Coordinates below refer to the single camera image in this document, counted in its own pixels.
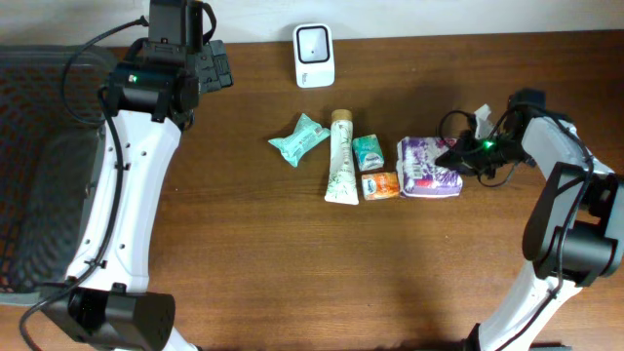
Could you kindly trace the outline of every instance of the white toothpaste tube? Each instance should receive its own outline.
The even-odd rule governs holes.
[[[325,201],[328,202],[359,204],[351,152],[352,119],[349,110],[338,109],[331,113],[330,181],[328,192],[325,194]]]

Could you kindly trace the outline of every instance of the wire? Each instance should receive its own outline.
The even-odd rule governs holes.
[[[481,150],[483,150],[483,146],[479,146],[473,150],[470,151],[459,151],[459,150],[455,150],[453,149],[452,145],[449,144],[449,142],[442,136],[442,129],[445,125],[445,122],[447,121],[447,119],[449,118],[449,116],[452,116],[453,114],[460,114],[466,117],[466,119],[468,121],[470,121],[471,118],[475,118],[475,114],[474,113],[470,113],[470,112],[466,112],[466,111],[462,111],[462,110],[453,110],[450,111],[449,113],[447,113],[444,117],[442,117],[442,119],[440,120],[440,124],[438,125],[436,134],[438,135],[438,138],[440,139],[440,141],[446,146],[448,147],[449,150],[452,150],[453,153],[459,155],[459,156],[467,156],[467,155],[472,155],[475,154]]]
[[[516,169],[518,168],[518,165],[520,165],[520,162],[516,162],[514,164],[514,166],[512,166],[511,170],[509,171],[509,174],[505,177],[505,179],[503,181],[497,182],[496,184],[485,184],[482,180],[481,180],[481,176],[483,174],[477,174],[477,180],[479,181],[479,184],[484,186],[484,187],[490,187],[490,188],[494,188],[494,187],[499,187],[499,186],[503,186],[505,184],[507,184],[509,182],[509,180],[511,180],[511,177],[514,175],[514,172],[516,171]]]
[[[71,65],[74,63],[75,60],[78,59],[78,57],[84,53],[87,49],[91,48],[95,43],[97,43],[98,41],[107,38],[121,30],[124,30],[126,28],[130,28],[131,26],[134,25],[142,25],[142,26],[148,26],[149,23],[147,22],[147,19],[145,19],[144,16],[141,16],[140,19],[136,19],[133,20],[131,22],[128,22],[126,24],[122,24],[119,25],[117,27],[114,27],[100,35],[98,35],[97,37],[91,39],[90,41],[88,41],[85,45],[81,46],[80,48],[78,48],[78,50],[76,50],[76,52],[74,52],[74,54],[67,60],[67,63],[65,64],[65,67],[62,70],[62,73],[60,75],[60,100],[62,101],[62,104],[65,106],[65,109],[67,110],[67,112],[69,112],[69,114],[78,122],[80,123],[84,123],[84,124],[88,124],[88,125],[95,125],[95,126],[99,126],[101,125],[104,120],[96,120],[96,121],[90,121],[90,120],[86,120],[82,117],[80,117],[76,112],[74,112],[74,110],[71,109],[71,107],[69,107],[69,104],[67,103],[67,98],[65,96],[65,82],[67,81],[67,74],[69,73],[69,68],[71,67]]]
[[[141,19],[138,19],[137,21],[141,21],[141,20],[145,20],[145,18],[141,17]],[[104,37],[106,37],[108,35],[99,36],[98,38],[102,39],[102,38],[104,38]],[[92,40],[93,43],[90,42],[91,43],[90,45],[83,46],[79,50],[79,52],[82,53],[84,50],[86,50],[89,46],[93,45],[98,40],[96,40],[96,41]],[[68,62],[68,65],[65,67],[66,68],[65,71],[68,70],[68,66],[70,64],[71,64],[71,59]],[[70,294],[74,289],[78,288],[81,284],[83,284],[85,281],[87,281],[87,279],[96,271],[96,269],[98,269],[98,267],[102,266],[102,259],[103,259],[104,255],[106,254],[106,249],[108,248],[108,245],[109,245],[110,240],[112,238],[113,229],[115,227],[115,221],[117,219],[117,211],[119,210],[119,204],[121,202],[121,191],[122,191],[123,178],[124,178],[124,156],[123,156],[122,151],[121,151],[122,150],[122,148],[121,148],[121,141],[119,139],[119,135],[117,134],[117,129],[115,128],[115,124],[113,123],[112,117],[110,116],[110,112],[108,110],[108,106],[107,106],[106,101],[104,100],[104,97],[103,97],[103,92],[105,90],[106,90],[105,87],[99,88],[99,90],[97,91],[97,99],[98,99],[98,102],[99,102],[99,106],[102,109],[102,113],[104,115],[104,122],[108,126],[108,129],[110,131],[110,136],[111,136],[111,138],[113,140],[113,144],[115,146],[115,155],[116,155],[116,160],[117,160],[117,163],[116,163],[117,176],[116,176],[116,181],[115,181],[115,192],[113,194],[113,202],[112,202],[112,205],[111,205],[111,208],[110,208],[110,216],[108,218],[108,223],[106,224],[106,230],[104,232],[104,238],[102,239],[101,245],[99,246],[99,249],[97,250],[96,257],[92,261],[87,262],[89,264],[89,268],[87,268],[87,270],[80,277],[78,277],[76,280],[74,280],[65,289],[63,289],[63,290],[61,290],[59,292],[56,292],[56,293],[54,293],[54,294],[44,298],[43,300],[37,302],[36,304],[32,305],[30,308],[28,308],[28,310],[26,310],[26,312],[24,312],[24,314],[21,316],[21,318],[19,318],[19,333],[21,334],[21,337],[23,338],[24,342],[33,351],[41,351],[41,348],[34,342],[32,337],[28,333],[28,330],[26,328],[26,321],[28,320],[28,318],[30,318],[30,316],[35,314],[37,311],[40,311],[41,309],[45,308],[46,306],[54,303],[55,301],[58,301],[61,298],[64,298],[65,296]]]
[[[208,19],[211,21],[211,30],[207,31],[202,36],[202,42],[204,45],[206,45],[211,41],[211,39],[213,38],[213,35],[215,35],[216,16],[215,16],[215,13],[213,12],[213,8],[208,3],[202,2],[202,9],[204,9],[204,11],[206,12],[206,15],[208,15]]]
[[[547,117],[550,117],[555,122],[557,127],[559,127],[559,129],[567,137],[569,137],[574,143],[576,143],[576,145],[578,145],[578,147],[581,149],[581,152],[583,152],[584,161],[587,164],[587,172],[585,173],[585,178],[583,180],[583,184],[581,185],[581,189],[578,191],[578,194],[576,194],[576,197],[574,198],[574,201],[572,202],[572,206],[570,207],[569,211],[567,212],[567,216],[565,217],[564,225],[561,228],[561,234],[560,234],[559,241],[557,244],[557,286],[548,294],[548,297],[546,297],[544,302],[542,302],[542,304],[535,311],[533,316],[528,320],[528,322],[526,322],[525,326],[521,330],[519,330],[516,334],[514,334],[514,336],[512,336],[509,340],[507,340],[500,347],[498,347],[496,351],[504,350],[507,346],[512,344],[514,341],[520,338],[525,332],[527,332],[528,329],[530,329],[530,327],[535,323],[537,318],[539,318],[541,313],[546,309],[546,307],[555,298],[557,298],[562,288],[564,287],[564,243],[566,242],[567,231],[569,229],[569,225],[572,221],[572,218],[574,217],[574,214],[576,214],[576,212],[578,211],[578,207],[580,206],[581,201],[583,200],[583,196],[585,196],[585,192],[587,191],[587,188],[589,187],[592,176],[594,174],[594,156],[589,152],[585,143],[578,136],[573,134],[569,130],[569,128],[564,127],[564,125],[560,122],[559,117],[554,117],[553,116],[554,113],[552,113],[551,111],[539,105],[534,105],[531,103],[520,103],[519,105],[535,108],[538,111],[543,112]]]

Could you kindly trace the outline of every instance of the plastic bin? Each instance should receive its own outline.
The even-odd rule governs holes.
[[[103,129],[74,121],[59,96],[75,47],[0,47],[0,303],[32,304],[60,282],[97,186]],[[96,92],[117,59],[91,48],[72,65],[69,105],[100,120]]]

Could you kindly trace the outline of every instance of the small green package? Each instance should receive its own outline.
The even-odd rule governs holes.
[[[376,170],[383,167],[383,155],[376,135],[354,138],[353,151],[358,159],[360,171]]]
[[[296,167],[301,157],[308,150],[329,136],[329,129],[323,128],[320,124],[312,121],[305,113],[301,113],[292,135],[270,139],[269,143],[277,147],[282,152],[284,159],[293,167]]]

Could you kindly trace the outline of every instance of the orange package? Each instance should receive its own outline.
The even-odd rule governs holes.
[[[381,200],[399,197],[397,173],[362,175],[362,190],[367,200]]]

